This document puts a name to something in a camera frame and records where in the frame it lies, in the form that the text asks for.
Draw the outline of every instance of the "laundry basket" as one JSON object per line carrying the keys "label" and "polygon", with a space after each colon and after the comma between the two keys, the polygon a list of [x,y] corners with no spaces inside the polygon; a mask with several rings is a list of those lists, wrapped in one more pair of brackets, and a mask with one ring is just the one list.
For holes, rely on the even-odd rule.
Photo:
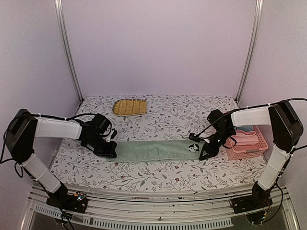
{"label": "laundry basket", "polygon": [[[249,145],[234,146],[231,149],[226,149],[228,158],[230,160],[259,157],[265,152],[265,150],[269,148],[267,142],[265,141],[263,135],[261,134],[257,126],[254,126],[254,131],[256,132],[256,135],[259,139],[259,143],[254,146],[249,146]],[[233,145],[234,141],[228,138],[226,141],[226,146],[230,147]]]}

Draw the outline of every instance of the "floral pattern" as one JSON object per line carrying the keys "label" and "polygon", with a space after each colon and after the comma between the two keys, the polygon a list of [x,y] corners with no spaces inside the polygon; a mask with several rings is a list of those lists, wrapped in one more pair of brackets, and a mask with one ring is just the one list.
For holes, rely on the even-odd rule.
{"label": "floral pattern", "polygon": [[[114,103],[125,98],[147,100],[147,114],[118,117]],[[118,131],[115,141],[187,139],[208,125],[210,111],[237,108],[231,97],[222,96],[100,96],[87,97],[78,114],[101,113]],[[52,165],[64,183],[101,189],[165,192],[219,189],[251,184],[262,174],[263,157],[231,161],[226,151],[205,161],[107,162],[73,140],[65,139]]]}

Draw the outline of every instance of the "white wall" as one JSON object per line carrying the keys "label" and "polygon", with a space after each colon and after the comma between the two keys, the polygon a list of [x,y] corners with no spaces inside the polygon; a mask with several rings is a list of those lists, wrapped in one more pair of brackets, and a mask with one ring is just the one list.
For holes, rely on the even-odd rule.
{"label": "white wall", "polygon": [[[78,106],[66,64],[53,0],[0,1],[0,135],[20,108],[68,116]],[[59,140],[35,143],[45,163]],[[5,159],[10,155],[6,151]],[[32,182],[12,161],[0,166],[0,229],[16,230]]]}
{"label": "white wall", "polygon": [[65,0],[85,96],[235,96],[255,0]]}
{"label": "white wall", "polygon": [[[242,105],[275,102],[289,97],[307,98],[307,1],[264,1],[259,36]],[[307,102],[291,103],[305,133]],[[269,143],[271,129],[262,129]],[[283,175],[302,229],[307,229],[307,149],[295,152]]]}

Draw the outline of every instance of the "robotic arm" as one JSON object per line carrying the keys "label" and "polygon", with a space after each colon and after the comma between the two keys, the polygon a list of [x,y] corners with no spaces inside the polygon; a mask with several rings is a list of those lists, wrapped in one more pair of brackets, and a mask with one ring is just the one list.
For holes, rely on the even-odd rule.
{"label": "robotic arm", "polygon": [[[223,114],[212,111],[208,121],[216,129],[202,147],[200,160],[214,157],[226,140],[235,135],[234,127],[249,125],[269,125],[273,132],[273,150],[261,178],[255,182],[250,197],[232,199],[235,213],[246,212],[272,204],[270,191],[278,177],[285,171],[290,157],[303,133],[303,125],[289,102],[280,102],[272,106],[234,110]],[[199,135],[190,134],[189,139],[200,142]]]}
{"label": "robotic arm", "polygon": [[[110,132],[104,135],[108,127]],[[111,139],[116,134],[117,131],[111,129],[110,121],[101,114],[96,114],[91,121],[82,122],[34,117],[27,110],[21,109],[7,130],[5,144],[12,158],[46,189],[49,195],[48,205],[84,213],[87,207],[86,194],[80,192],[74,195],[68,194],[66,186],[34,153],[34,138],[76,139],[81,141],[82,146],[91,146],[97,156],[115,158],[117,144]]]}

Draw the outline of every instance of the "panda face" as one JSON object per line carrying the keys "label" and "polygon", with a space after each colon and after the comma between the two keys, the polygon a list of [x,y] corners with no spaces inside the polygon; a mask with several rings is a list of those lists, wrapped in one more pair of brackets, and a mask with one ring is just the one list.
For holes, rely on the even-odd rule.
{"label": "panda face", "polygon": [[193,144],[189,146],[189,152],[199,152],[200,147],[198,144]]}

